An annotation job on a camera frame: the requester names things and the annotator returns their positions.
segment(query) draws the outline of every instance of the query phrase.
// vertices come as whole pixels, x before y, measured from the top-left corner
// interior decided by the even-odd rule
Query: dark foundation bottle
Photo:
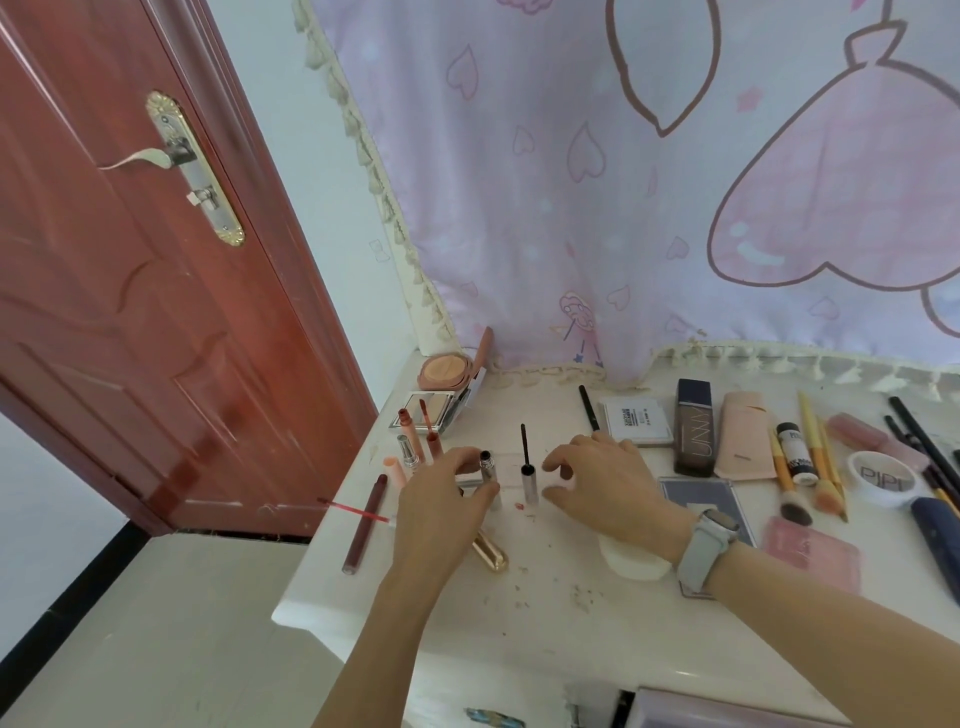
[[[716,463],[713,400],[710,383],[700,379],[677,381],[673,430],[673,469],[681,475],[710,477]]]

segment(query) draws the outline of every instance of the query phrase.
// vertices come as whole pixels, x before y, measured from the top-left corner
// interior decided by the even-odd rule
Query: floor
[[[0,728],[307,728],[340,661],[270,621],[305,550],[152,539]]]

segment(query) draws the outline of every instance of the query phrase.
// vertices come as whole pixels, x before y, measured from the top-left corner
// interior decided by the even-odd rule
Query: lipstick
[[[406,408],[397,412],[397,415],[400,419],[400,431],[407,436],[420,462],[425,463],[426,455],[423,454],[423,445],[420,444],[420,436],[417,434],[417,428],[414,426],[414,419],[410,416]]]

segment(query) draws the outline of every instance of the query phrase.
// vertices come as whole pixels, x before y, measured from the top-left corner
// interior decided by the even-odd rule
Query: right hand
[[[663,497],[636,446],[605,432],[577,435],[560,445],[543,469],[576,476],[572,489],[552,486],[543,497],[570,518],[618,541],[645,548],[676,566],[684,555],[696,516]]]

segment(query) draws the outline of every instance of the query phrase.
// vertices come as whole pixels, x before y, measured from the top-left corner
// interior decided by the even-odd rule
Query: small white container
[[[861,496],[877,505],[898,508],[919,494],[919,478],[897,458],[862,450],[847,459],[847,469]]]

